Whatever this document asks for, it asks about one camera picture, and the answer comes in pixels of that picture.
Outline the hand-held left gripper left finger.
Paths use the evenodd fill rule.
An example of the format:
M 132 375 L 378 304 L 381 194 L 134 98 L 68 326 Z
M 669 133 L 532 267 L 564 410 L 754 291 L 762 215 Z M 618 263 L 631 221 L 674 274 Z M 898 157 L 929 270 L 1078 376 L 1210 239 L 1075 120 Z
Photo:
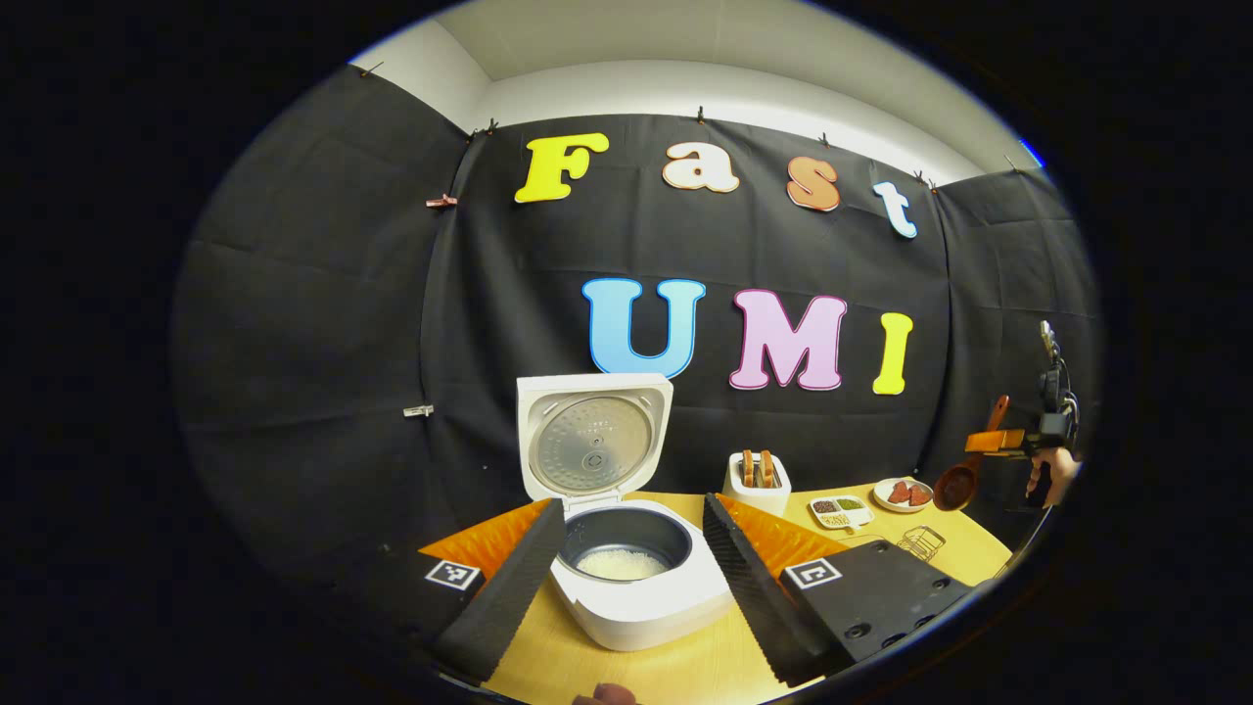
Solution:
M 565 540 L 558 498 L 533 501 L 372 565 L 372 609 L 442 672 L 487 682 Z

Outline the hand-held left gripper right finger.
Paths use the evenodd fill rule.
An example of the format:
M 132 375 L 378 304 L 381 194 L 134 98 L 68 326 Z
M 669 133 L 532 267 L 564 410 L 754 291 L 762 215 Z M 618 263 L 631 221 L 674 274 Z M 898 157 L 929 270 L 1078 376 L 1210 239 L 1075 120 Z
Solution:
M 847 547 L 723 493 L 704 495 L 702 526 L 771 672 L 788 686 L 872 659 L 972 590 L 890 541 Z

